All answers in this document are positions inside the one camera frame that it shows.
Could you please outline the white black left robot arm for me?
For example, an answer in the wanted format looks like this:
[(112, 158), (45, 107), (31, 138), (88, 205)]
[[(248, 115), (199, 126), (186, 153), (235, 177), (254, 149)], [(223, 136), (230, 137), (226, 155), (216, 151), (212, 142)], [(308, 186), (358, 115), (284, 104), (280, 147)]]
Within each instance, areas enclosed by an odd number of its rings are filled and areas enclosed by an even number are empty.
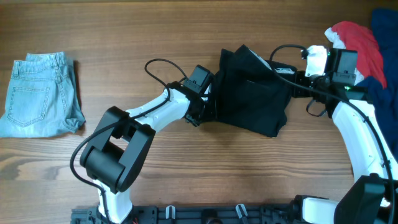
[(215, 76), (197, 65), (190, 77), (165, 85), (154, 100), (135, 109), (106, 110), (94, 133), (83, 143), (80, 165), (98, 189), (94, 223), (136, 222), (129, 188), (137, 179), (154, 136), (170, 123), (185, 119), (199, 126), (210, 104)]

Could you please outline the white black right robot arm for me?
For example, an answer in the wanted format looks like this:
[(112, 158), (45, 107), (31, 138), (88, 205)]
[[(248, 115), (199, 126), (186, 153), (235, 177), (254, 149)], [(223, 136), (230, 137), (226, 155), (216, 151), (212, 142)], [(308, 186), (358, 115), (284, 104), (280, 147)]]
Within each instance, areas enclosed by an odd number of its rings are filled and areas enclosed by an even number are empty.
[(306, 70), (294, 82), (297, 95), (325, 105), (341, 133), (354, 174), (354, 185), (335, 202), (306, 197), (299, 219), (308, 223), (397, 223), (397, 162), (376, 120), (368, 89), (357, 86), (358, 54), (314, 45), (302, 51)]

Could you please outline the black t-shirt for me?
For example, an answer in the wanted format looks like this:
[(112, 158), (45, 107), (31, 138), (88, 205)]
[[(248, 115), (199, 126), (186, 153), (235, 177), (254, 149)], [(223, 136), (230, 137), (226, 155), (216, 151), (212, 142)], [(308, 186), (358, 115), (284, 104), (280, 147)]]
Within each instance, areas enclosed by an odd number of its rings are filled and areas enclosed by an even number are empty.
[(213, 88), (215, 120), (276, 137), (286, 125), (292, 90), (274, 72), (291, 80), (297, 69), (264, 60), (245, 45), (223, 49)]

